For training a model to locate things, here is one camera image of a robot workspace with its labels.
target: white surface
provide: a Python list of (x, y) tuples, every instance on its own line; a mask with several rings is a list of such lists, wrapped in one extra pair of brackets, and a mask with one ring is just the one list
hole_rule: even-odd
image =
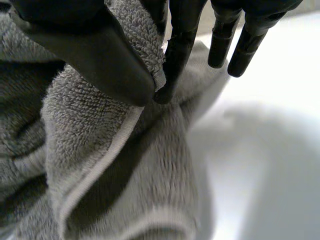
[[(209, 47), (211, 36), (199, 40)], [(214, 104), (217, 86), (206, 93), (188, 136), (201, 186), (197, 240), (319, 239), (319, 59), (320, 12), (288, 18)]]

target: terry cloth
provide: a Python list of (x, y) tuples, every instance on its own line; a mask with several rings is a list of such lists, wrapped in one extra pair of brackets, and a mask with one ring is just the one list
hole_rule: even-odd
[[(109, 8), (159, 89), (163, 39), (151, 16), (138, 0)], [(227, 78), (226, 68), (209, 68), (208, 49), (195, 44), (171, 103), (135, 107), (62, 69), (6, 13), (0, 33), (3, 236), (193, 240), (198, 196), (186, 132), (202, 92)]]

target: gray fabric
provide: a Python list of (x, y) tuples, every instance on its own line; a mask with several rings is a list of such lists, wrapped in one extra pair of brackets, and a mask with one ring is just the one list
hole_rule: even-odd
[[(160, 88), (165, 83), (162, 37), (150, 15), (138, 0), (115, 0), (110, 9)], [(11, 45), (2, 41), (2, 46)], [(2, 49), (0, 56), (5, 58), (11, 52)], [(49, 87), (46, 81), (42, 84), (31, 77), (27, 89), (48, 87), (41, 111), (45, 129), (39, 121), (41, 124), (27, 135), (31, 148), (24, 141), (16, 148), (4, 143), (1, 147), (5, 150), (0, 162), (0, 190), (5, 193), (0, 199), (1, 225), (16, 224), (17, 240), (194, 239), (198, 197), (186, 132), (201, 93), (227, 76), (225, 68), (207, 66), (207, 54), (203, 44), (196, 44), (172, 102), (151, 102), (144, 109), (105, 96), (69, 65), (51, 84), (49, 80)], [(17, 52), (17, 62), (26, 58)], [(39, 70), (31, 68), (34, 72), (51, 64), (43, 61), (44, 57), (38, 60), (31, 61), (41, 62)], [(17, 79), (24, 84), (25, 78)], [(14, 81), (8, 77), (5, 88)], [(42, 96), (43, 91), (36, 92), (37, 99)], [(26, 112), (19, 117), (12, 115), (4, 123), (24, 119), (29, 114), (27, 109), (31, 109), (30, 115), (40, 115), (41, 104), (31, 108), (32, 101), (17, 100), (10, 111), (15, 111), (16, 105)], [(27, 123), (22, 133), (34, 124)], [(7, 136), (10, 130), (7, 127), (1, 135)], [(37, 140), (43, 140), (43, 135), (33, 135), (39, 131), (46, 145)], [(45, 193), (43, 179), (37, 184), (29, 180), (43, 171), (48, 185)]]

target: towel hem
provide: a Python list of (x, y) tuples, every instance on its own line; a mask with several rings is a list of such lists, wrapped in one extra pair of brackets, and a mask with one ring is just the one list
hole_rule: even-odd
[(125, 143), (127, 142), (131, 132), (133, 131), (142, 111), (143, 107), (132, 107), (127, 118), (123, 121), (121, 128), (118, 133), (114, 136), (112, 143), (108, 149), (108, 152), (104, 157), (99, 160), (92, 170), (78, 183), (78, 185), (71, 190), (71, 192), (66, 196), (65, 201), (62, 203), (60, 208), (59, 226), (60, 236), (65, 236), (67, 218), (70, 216), (72, 210), (79, 203), (81, 198), (86, 194), (94, 182), (99, 178), (105, 169), (113, 162), (117, 157)]

